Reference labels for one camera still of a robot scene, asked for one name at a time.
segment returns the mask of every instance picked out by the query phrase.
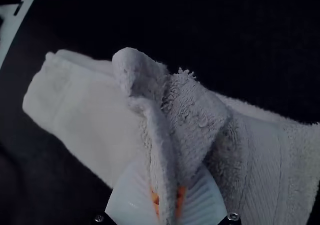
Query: terry cloth towel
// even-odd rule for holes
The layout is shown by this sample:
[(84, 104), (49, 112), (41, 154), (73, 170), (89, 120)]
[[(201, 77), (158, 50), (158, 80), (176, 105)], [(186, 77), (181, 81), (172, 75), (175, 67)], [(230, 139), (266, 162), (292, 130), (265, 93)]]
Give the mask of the terry cloth towel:
[[(301, 125), (208, 91), (187, 72), (169, 75), (164, 65), (134, 49), (119, 51), (112, 63), (121, 89), (110, 63), (68, 51), (49, 53), (23, 109), (111, 187), (144, 143), (150, 182), (163, 200), (170, 201), (170, 191), (197, 170), (179, 158), (198, 164), (205, 157), (228, 211), (241, 213), (244, 224), (306, 224), (319, 181), (319, 125)], [(128, 96), (140, 118), (127, 109)], [(112, 121), (122, 119), (118, 127), (106, 120), (107, 109), (115, 109), (109, 104), (123, 109), (113, 116)], [(107, 136), (109, 129), (120, 132)], [(172, 222), (166, 206), (161, 216), (163, 224)]]

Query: white towel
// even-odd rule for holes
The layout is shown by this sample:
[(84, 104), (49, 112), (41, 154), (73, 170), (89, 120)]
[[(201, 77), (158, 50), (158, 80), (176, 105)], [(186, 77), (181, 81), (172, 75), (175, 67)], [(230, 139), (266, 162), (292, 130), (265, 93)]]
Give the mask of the white towel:
[(110, 61), (48, 53), (23, 100), (23, 110), (110, 187), (142, 144), (139, 118), (112, 74)]

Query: screw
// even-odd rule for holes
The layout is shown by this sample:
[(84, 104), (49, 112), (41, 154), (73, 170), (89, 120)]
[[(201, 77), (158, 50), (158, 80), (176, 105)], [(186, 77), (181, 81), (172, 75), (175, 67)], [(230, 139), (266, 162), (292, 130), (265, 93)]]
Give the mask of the screw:
[(102, 223), (103, 220), (104, 220), (104, 217), (101, 216), (101, 215), (97, 215), (97, 216), (95, 216), (95, 218), (94, 218), (94, 221), (96, 221), (97, 223)]
[(236, 212), (230, 212), (230, 213), (228, 214), (228, 220), (229, 220), (229, 221), (239, 221), (239, 219), (240, 219), (240, 216), (239, 216), (239, 214), (236, 213)]

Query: fluffy towel texture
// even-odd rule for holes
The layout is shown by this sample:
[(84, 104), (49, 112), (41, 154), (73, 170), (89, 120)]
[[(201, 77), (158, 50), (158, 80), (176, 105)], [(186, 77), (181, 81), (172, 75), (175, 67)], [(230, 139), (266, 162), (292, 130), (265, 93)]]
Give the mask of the fluffy towel texture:
[[(307, 222), (320, 178), (319, 124), (271, 123), (240, 114), (228, 109), (188, 71), (167, 75), (157, 83), (166, 74), (150, 71), (164, 71), (163, 64), (132, 48), (117, 52), (112, 65), (131, 100), (144, 97), (159, 104), (162, 97), (178, 183), (187, 186), (207, 155), (206, 165), (227, 209), (239, 211), (244, 223)], [(159, 91), (164, 91), (161, 96), (153, 95)], [(145, 119), (147, 131), (167, 129), (148, 116)]]

